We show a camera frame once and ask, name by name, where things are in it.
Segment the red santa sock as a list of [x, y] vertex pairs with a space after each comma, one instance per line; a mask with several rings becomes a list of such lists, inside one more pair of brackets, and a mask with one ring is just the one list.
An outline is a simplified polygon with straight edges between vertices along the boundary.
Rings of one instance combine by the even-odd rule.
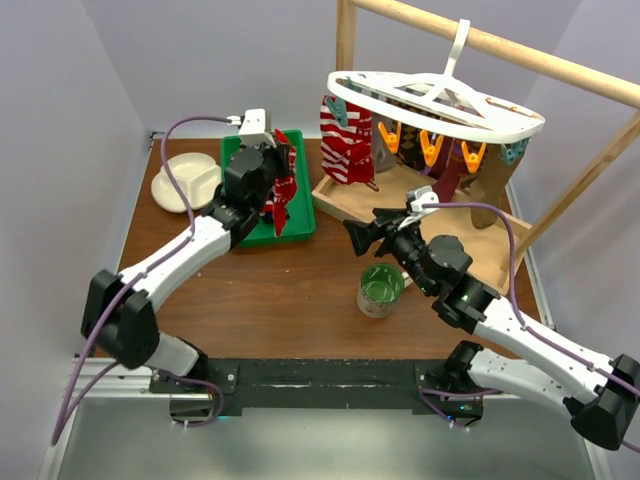
[[284, 177], [277, 178], [274, 189], [264, 208], [260, 212], [261, 218], [271, 224], [274, 229], [274, 236], [280, 237], [288, 219], [287, 205], [291, 202], [297, 193], [296, 181], [296, 160], [297, 149], [292, 144], [289, 149], [289, 167], [290, 173]]

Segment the red white patterned sock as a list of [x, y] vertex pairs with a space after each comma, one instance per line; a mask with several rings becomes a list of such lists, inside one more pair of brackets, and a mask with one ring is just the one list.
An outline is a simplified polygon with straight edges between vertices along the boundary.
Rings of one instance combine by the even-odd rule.
[[348, 125], [342, 127], [324, 105], [324, 97], [319, 120], [324, 172], [341, 185], [363, 184], [377, 191], [371, 153], [372, 113], [344, 100]]

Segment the white round clip hanger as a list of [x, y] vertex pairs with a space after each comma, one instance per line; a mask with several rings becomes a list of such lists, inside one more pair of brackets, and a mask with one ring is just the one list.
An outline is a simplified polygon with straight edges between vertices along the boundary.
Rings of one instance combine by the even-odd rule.
[[453, 76], [469, 32], [470, 22], [461, 20], [441, 73], [334, 71], [327, 88], [351, 104], [446, 137], [513, 144], [535, 136], [545, 124], [542, 115]]

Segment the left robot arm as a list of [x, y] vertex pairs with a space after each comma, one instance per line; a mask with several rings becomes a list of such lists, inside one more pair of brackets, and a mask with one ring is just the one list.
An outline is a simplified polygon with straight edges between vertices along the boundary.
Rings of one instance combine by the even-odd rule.
[[200, 390], [207, 380], [204, 353], [161, 332], [156, 313], [201, 267], [238, 246], [267, 203], [275, 231], [282, 231], [295, 190], [295, 149], [283, 132], [263, 134], [256, 146], [242, 144], [192, 226], [138, 264], [92, 278], [82, 335], [128, 369], [164, 370], [183, 391]]

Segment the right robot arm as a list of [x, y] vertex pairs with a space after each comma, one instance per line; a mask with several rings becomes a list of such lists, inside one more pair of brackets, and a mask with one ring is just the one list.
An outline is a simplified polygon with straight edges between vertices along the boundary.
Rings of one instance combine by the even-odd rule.
[[453, 235], [422, 237], [421, 221], [435, 203], [407, 209], [377, 208], [370, 223], [346, 220], [356, 255], [378, 246], [392, 256], [414, 284], [433, 298], [433, 310], [448, 325], [490, 340], [518, 355], [501, 367], [496, 356], [477, 350], [445, 369], [448, 386], [459, 393], [474, 386], [498, 390], [557, 407], [584, 439], [617, 451], [639, 408], [639, 363], [611, 358], [579, 345], [525, 316], [515, 295], [500, 295], [470, 274], [471, 256]]

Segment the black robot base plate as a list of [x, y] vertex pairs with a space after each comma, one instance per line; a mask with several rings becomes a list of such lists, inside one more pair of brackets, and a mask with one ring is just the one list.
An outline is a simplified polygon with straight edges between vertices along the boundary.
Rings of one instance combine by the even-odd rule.
[[480, 400], [454, 399], [479, 390], [464, 374], [436, 360], [231, 359], [209, 361], [210, 381], [224, 394], [222, 413], [240, 416], [253, 408], [409, 410], [430, 414], [419, 391], [453, 418], [479, 418]]

